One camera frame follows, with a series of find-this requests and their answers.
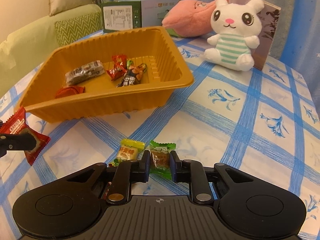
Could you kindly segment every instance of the white stuffed bunny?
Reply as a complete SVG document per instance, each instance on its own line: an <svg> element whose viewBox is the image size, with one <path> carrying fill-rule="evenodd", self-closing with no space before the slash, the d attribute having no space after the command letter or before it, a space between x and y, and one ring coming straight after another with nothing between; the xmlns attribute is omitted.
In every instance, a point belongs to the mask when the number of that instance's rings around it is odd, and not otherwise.
<svg viewBox="0 0 320 240"><path fill-rule="evenodd" d="M254 65L251 49L259 46L262 24L257 13L264 8L262 0L250 0L245 5L228 4L217 0L217 8L211 15L211 27L218 33L207 39L216 48L206 49L207 61L224 67L247 71Z"/></svg>

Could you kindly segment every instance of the plastic tray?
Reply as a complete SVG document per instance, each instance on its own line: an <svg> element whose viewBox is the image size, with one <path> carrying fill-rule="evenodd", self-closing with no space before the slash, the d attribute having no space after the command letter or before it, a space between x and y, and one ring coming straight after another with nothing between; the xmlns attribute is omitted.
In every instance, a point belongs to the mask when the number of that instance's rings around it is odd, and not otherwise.
<svg viewBox="0 0 320 240"><path fill-rule="evenodd" d="M126 54L146 63L141 84L119 87L106 73L79 83L85 93L55 99L65 86L65 73L94 60L113 68L112 55ZM163 106L173 90L189 86L193 75L163 27L115 32L55 50L31 80L16 108L24 106L48 122Z"/></svg>

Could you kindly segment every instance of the plush toy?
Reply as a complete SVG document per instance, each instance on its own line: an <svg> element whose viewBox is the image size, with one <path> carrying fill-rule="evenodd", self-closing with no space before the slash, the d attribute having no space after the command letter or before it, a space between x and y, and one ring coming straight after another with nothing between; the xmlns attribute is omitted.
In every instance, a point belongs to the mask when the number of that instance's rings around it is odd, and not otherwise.
<svg viewBox="0 0 320 240"><path fill-rule="evenodd" d="M168 33L177 37L196 37L212 31L210 17L216 0L205 3L198 0L179 1L162 20Z"/></svg>
<svg viewBox="0 0 320 240"><path fill-rule="evenodd" d="M216 48L206 49L207 61L224 67L247 71L254 65L251 49L259 46L262 24L257 13L264 8L262 0L250 0L245 5L217 0L211 16L211 27L218 33L207 39Z"/></svg>

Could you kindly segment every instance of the zigzag pattern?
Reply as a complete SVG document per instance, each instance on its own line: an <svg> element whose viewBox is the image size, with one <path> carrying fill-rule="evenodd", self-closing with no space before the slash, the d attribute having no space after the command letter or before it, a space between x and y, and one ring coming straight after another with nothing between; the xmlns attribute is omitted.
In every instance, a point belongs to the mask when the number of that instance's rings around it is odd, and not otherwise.
<svg viewBox="0 0 320 240"><path fill-rule="evenodd" d="M54 23L59 46L68 45L102 29L101 12L90 13Z"/></svg>

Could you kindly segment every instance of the box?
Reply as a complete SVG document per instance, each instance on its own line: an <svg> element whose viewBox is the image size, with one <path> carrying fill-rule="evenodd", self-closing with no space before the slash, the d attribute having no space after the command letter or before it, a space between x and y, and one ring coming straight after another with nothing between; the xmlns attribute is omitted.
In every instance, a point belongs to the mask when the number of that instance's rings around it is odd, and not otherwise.
<svg viewBox="0 0 320 240"><path fill-rule="evenodd" d="M101 4L103 31L161 26L165 15L180 0L121 0Z"/></svg>
<svg viewBox="0 0 320 240"><path fill-rule="evenodd" d="M250 0L229 0L229 3L244 5ZM269 55L271 45L276 33L281 8L264 1L264 8L257 13L261 23L262 30L258 35L260 45L256 49L252 49L252 57L254 59L254 67L262 70Z"/></svg>
<svg viewBox="0 0 320 240"><path fill-rule="evenodd" d="M116 87L121 78L111 81L104 73L78 84L85 87L85 93L55 99L66 85L67 72L94 60L112 69L111 57L117 54L126 54L136 65L147 64L140 84ZM33 77L16 109L23 106L48 122L129 112L163 106L174 89L192 83L193 75L165 28L139 28L56 49Z"/></svg>

